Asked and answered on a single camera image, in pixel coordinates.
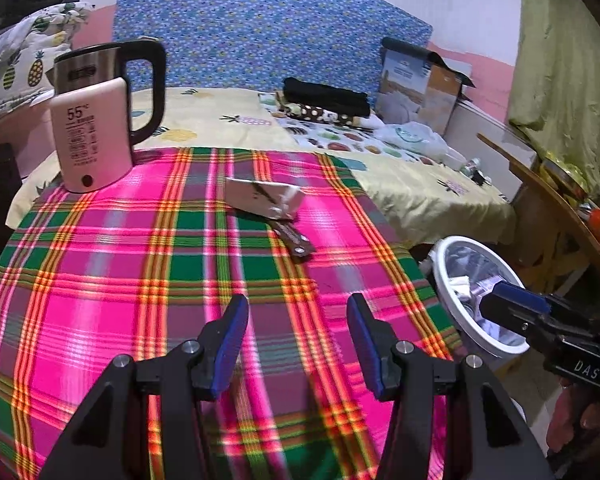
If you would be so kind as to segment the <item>person right hand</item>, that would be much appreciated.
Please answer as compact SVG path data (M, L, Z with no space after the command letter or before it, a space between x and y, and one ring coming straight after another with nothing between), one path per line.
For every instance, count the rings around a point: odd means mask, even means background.
M554 453L573 440L577 429L600 431L600 401L595 402L588 390L567 379L560 385L562 392L546 432L546 444Z

